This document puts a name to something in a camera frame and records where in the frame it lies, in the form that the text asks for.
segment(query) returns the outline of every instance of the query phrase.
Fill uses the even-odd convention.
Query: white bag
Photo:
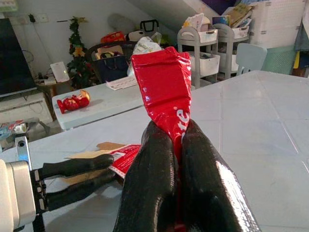
[[[153,42],[152,39],[146,36],[141,37],[140,40],[137,42],[133,50],[133,55],[146,54],[160,50],[162,50],[160,45]],[[132,63],[130,63],[129,68],[127,69],[127,75],[135,77]]]

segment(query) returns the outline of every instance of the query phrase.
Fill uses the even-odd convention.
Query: christmas tree
[[[87,49],[82,43],[78,31],[79,24],[83,22],[87,22],[85,18],[73,17],[70,24],[70,30],[73,34],[69,38],[69,53],[73,56],[73,60],[67,64],[67,67],[72,78],[72,86],[76,89],[89,87],[94,84],[94,74],[85,57]]]

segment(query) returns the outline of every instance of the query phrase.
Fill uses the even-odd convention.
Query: red candy wrapper
[[[149,117],[174,143],[181,163],[181,140],[190,119],[191,67],[189,54],[175,48],[131,57]]]
[[[114,157],[114,163],[110,169],[124,179],[139,150],[140,144],[130,144],[111,152],[110,154]]]

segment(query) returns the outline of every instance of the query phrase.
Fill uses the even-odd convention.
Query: white tabletop
[[[236,173],[264,232],[309,232],[309,80],[254,71],[192,92],[192,119]],[[138,143],[143,107],[30,143],[34,168],[104,141]],[[15,150],[0,155],[14,160]],[[48,182],[48,190],[64,187]],[[121,188],[44,215],[48,232],[111,232]],[[30,232],[31,225],[24,231]]]
[[[53,97],[53,108],[62,129],[68,130],[89,122],[103,119],[143,105],[139,86],[112,90],[105,84],[85,88],[90,94],[90,104],[81,109],[61,113],[57,100],[63,100],[80,91],[73,91]]]

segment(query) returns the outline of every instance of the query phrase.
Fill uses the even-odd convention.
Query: electrical cable
[[[23,34],[24,34],[25,43],[26,43],[26,48],[25,48],[25,49],[22,49],[22,51],[27,51],[27,52],[31,53],[31,52],[29,51],[29,42],[28,42],[28,38],[27,38],[27,36],[26,36],[25,26],[23,26],[22,29],[23,29]],[[34,69],[33,69],[33,65],[32,65],[32,62],[34,61],[34,55],[31,53],[31,56],[32,56],[32,60],[31,60],[31,61],[27,61],[27,63],[28,63],[28,66],[29,66],[29,69],[30,69],[30,72],[31,72],[32,77],[35,77],[35,76],[36,76],[36,73],[35,73],[35,71],[34,71]]]
[[[43,47],[43,49],[44,49],[44,52],[46,53],[46,55],[47,55],[47,57],[48,57],[48,59],[49,59],[49,62],[52,64],[52,63],[53,63],[53,62],[52,62],[52,59],[50,58],[50,56],[49,56],[49,54],[48,54],[48,52],[47,52],[47,50],[46,50],[46,48],[45,48],[45,46],[44,46],[44,44],[43,44],[43,42],[42,42],[42,39],[41,39],[41,37],[40,37],[40,35],[39,35],[38,31],[37,31],[36,26],[35,26],[34,23],[32,23],[32,24],[33,24],[33,28],[34,28],[34,30],[35,30],[35,33],[37,34],[37,36],[38,36],[38,38],[39,38],[39,40],[40,40],[40,43],[41,43],[41,45],[42,45],[42,47]]]

